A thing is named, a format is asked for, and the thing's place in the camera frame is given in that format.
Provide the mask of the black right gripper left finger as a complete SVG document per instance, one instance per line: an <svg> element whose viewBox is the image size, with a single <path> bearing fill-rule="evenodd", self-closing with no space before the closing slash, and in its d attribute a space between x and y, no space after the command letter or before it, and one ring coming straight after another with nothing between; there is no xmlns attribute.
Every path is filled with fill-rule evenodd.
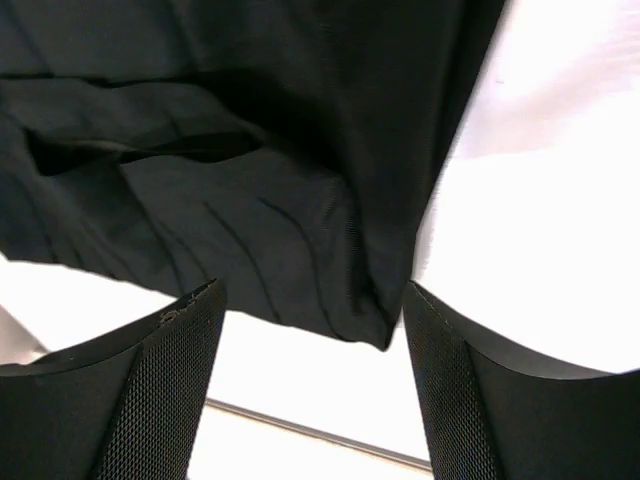
<svg viewBox="0 0 640 480"><path fill-rule="evenodd" d="M214 280L164 309L1 368L5 479L183 479L226 311Z"/></svg>

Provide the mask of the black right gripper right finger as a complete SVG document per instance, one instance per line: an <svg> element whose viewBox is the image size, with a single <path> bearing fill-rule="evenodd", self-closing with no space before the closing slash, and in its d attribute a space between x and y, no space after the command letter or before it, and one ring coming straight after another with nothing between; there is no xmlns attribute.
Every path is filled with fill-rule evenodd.
<svg viewBox="0 0 640 480"><path fill-rule="evenodd" d="M404 325L438 479L635 479L639 374L518 344L416 283Z"/></svg>

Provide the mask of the black pleated skirt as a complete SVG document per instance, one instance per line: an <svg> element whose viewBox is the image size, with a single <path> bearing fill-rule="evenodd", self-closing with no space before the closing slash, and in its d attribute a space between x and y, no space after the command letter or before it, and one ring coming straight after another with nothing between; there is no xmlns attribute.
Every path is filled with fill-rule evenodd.
<svg viewBox="0 0 640 480"><path fill-rule="evenodd" d="M389 346L500 1L5 1L1 250Z"/></svg>

